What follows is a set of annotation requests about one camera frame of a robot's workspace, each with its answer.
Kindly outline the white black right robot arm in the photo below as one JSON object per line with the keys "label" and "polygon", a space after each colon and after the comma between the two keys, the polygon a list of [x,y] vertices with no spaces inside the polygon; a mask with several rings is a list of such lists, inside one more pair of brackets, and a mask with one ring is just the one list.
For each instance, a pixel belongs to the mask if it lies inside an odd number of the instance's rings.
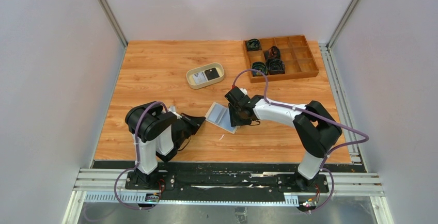
{"label": "white black right robot arm", "polygon": [[320,102],[287,104],[263,95],[249,97],[245,89],[238,87],[227,92],[225,98],[232,126],[269,120],[294,128],[305,149],[294,173],[294,185],[306,190],[315,184],[324,159],[342,135],[341,128]]}

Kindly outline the white leather card holder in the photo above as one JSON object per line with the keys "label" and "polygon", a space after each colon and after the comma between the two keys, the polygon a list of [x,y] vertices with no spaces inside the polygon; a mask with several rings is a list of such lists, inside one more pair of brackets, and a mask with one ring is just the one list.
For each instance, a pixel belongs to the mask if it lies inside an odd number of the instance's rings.
{"label": "white leather card holder", "polygon": [[206,121],[234,134],[236,126],[231,126],[229,109],[217,102],[213,102],[205,115]]}

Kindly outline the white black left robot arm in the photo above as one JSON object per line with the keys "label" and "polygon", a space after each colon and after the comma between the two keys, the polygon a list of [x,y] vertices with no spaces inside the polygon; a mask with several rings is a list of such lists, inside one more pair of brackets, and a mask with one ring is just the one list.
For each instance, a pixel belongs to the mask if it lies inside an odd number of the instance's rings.
{"label": "white black left robot arm", "polygon": [[136,106],[128,111],[125,123],[133,136],[136,161],[130,181],[150,189],[159,181],[158,158],[172,160],[184,149],[183,142],[191,139],[206,117],[178,114],[161,101]]}

